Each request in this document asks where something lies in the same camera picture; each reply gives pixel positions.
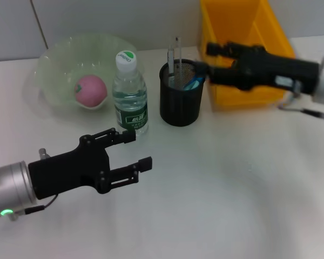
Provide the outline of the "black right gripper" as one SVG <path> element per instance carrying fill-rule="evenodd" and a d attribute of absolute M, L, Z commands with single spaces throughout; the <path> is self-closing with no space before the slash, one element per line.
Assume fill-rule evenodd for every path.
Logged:
<path fill-rule="evenodd" d="M 208 78 L 213 84 L 235 86 L 244 91 L 264 85 L 311 95 L 320 74 L 319 63 L 274 55 L 262 46 L 207 43 L 206 54 L 237 60 L 237 69 L 196 62 L 198 78 Z"/>

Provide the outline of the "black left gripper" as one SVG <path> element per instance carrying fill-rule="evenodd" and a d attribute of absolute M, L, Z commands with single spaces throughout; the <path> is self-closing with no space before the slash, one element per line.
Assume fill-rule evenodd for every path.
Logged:
<path fill-rule="evenodd" d="M 106 194 L 112 189 L 139 182 L 139 173 L 152 169 L 152 157 L 109 170 L 106 148 L 136 141 L 134 131 L 110 128 L 84 135 L 74 150 L 28 164 L 33 191 L 41 200 L 69 190 L 89 186 Z"/>

